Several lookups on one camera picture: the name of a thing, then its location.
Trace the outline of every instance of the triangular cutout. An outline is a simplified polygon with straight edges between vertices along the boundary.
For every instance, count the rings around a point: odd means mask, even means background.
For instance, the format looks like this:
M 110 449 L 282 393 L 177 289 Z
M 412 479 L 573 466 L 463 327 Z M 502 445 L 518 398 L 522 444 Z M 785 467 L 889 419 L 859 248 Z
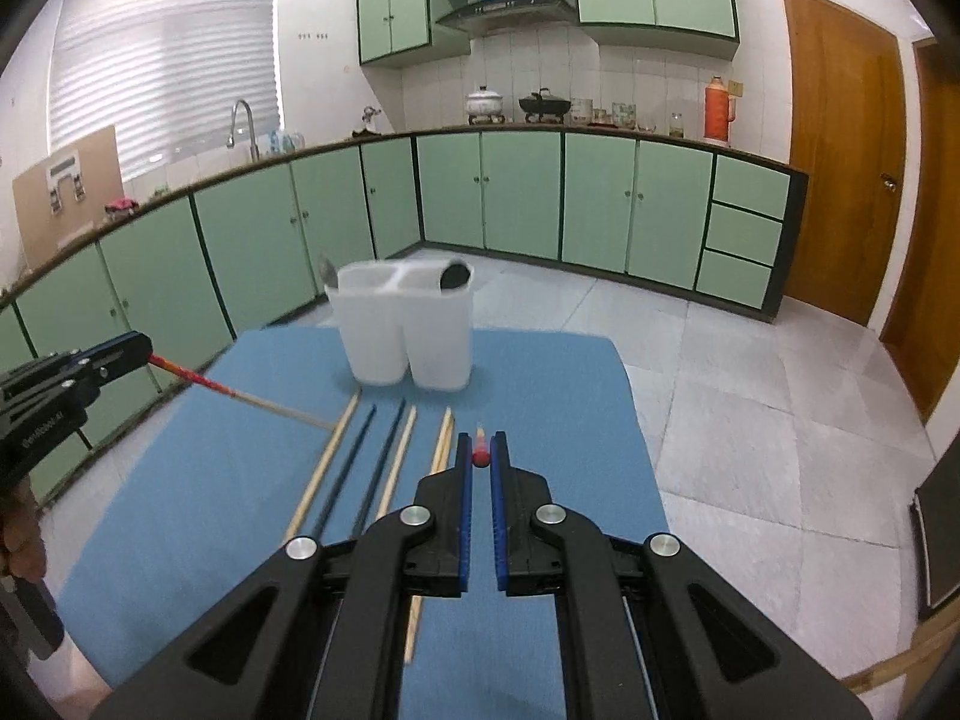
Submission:
M 264 587 L 254 595 L 194 650 L 187 659 L 190 668 L 223 685 L 236 685 L 277 594 L 276 587 Z
M 700 584 L 690 584 L 688 592 L 727 682 L 742 682 L 776 665 L 773 650 L 709 590 Z

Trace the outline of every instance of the silver screw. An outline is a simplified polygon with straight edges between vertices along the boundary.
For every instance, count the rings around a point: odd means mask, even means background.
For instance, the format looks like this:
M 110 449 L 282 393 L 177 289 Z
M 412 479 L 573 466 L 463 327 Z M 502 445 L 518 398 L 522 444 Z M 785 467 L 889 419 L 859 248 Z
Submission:
M 536 510 L 536 519 L 544 525 L 559 525 L 566 519 L 566 509 L 555 503 L 547 503 Z
M 400 512 L 400 522 L 404 525 L 422 525 L 430 519 L 430 509 L 425 506 L 408 506 Z
M 287 557 L 291 560 L 307 560 L 317 552 L 317 543 L 310 536 L 297 536 L 287 544 Z
M 657 533 L 650 539 L 650 550 L 654 555 L 673 557 L 680 552 L 680 541 L 676 536 L 670 536 L 670 533 Z

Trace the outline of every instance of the brown door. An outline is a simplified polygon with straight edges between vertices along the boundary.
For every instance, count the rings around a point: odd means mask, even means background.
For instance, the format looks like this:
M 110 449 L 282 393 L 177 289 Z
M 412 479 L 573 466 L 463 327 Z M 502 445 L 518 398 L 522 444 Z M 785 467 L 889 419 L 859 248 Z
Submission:
M 896 38 L 827 0 L 786 0 L 790 164 L 810 175 L 786 293 L 866 324 L 893 245 L 906 150 Z
M 925 422 L 960 359 L 960 77 L 918 47 L 920 194 L 904 276 L 880 337 Z

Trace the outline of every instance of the white blind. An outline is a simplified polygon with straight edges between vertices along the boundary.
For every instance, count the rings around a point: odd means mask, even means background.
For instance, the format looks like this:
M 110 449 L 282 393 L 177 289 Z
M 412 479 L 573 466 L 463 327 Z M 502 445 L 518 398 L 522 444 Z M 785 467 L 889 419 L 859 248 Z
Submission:
M 224 146 L 237 98 L 269 132 L 280 126 L 274 40 L 274 0 L 64 0 L 51 148 L 113 124 L 129 180 Z M 246 134 L 242 108 L 237 127 Z

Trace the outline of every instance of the range hood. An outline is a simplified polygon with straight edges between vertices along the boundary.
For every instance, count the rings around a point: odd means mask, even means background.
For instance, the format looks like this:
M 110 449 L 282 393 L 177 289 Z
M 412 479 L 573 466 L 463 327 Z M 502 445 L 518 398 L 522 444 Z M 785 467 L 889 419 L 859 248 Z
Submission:
M 437 20 L 440 25 L 459 29 L 474 38 L 495 29 L 517 29 L 543 22 L 577 23 L 577 10 L 566 0 L 481 0 Z

